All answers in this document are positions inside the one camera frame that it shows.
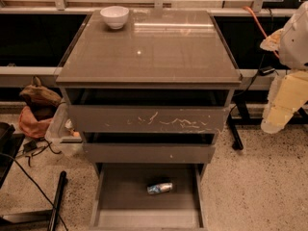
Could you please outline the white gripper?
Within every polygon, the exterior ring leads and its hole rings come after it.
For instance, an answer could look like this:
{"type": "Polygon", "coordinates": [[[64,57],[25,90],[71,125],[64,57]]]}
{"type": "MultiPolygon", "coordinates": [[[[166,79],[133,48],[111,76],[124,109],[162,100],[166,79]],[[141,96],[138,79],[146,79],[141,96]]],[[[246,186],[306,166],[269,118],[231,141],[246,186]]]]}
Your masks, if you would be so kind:
{"type": "MultiPolygon", "coordinates": [[[[271,52],[278,51],[282,33],[283,29],[273,32],[261,42],[260,48],[271,52]]],[[[307,101],[307,70],[292,70],[284,77],[276,76],[269,88],[261,129],[268,134],[278,133],[307,101]]]]}

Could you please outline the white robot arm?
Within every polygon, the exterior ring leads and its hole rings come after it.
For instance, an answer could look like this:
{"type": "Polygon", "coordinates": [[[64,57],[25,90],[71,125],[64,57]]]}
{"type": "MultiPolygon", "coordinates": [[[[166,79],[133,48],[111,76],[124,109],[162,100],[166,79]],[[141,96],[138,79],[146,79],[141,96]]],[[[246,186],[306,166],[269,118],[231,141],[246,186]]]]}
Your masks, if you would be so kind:
{"type": "Polygon", "coordinates": [[[261,129],[269,134],[281,131],[308,101],[308,2],[304,2],[282,29],[266,37],[260,47],[277,51],[279,62],[291,71],[271,82],[261,129]]]}

